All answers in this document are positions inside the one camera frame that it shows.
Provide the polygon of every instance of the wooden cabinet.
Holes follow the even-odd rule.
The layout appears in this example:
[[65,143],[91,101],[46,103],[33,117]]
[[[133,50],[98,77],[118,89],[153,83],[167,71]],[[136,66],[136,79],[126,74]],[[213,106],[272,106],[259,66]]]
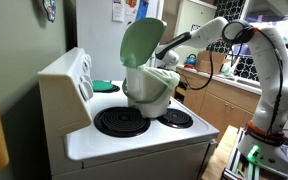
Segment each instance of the wooden cabinet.
[[244,127],[245,123],[249,121],[253,115],[206,92],[203,103],[201,104],[199,116],[220,131],[216,139],[216,141],[219,142],[229,125]]
[[[208,78],[177,68],[181,82],[192,87],[204,85]],[[183,104],[217,128],[219,142],[229,125],[236,128],[244,127],[251,120],[260,95],[242,90],[231,85],[212,80],[202,90],[186,89]]]

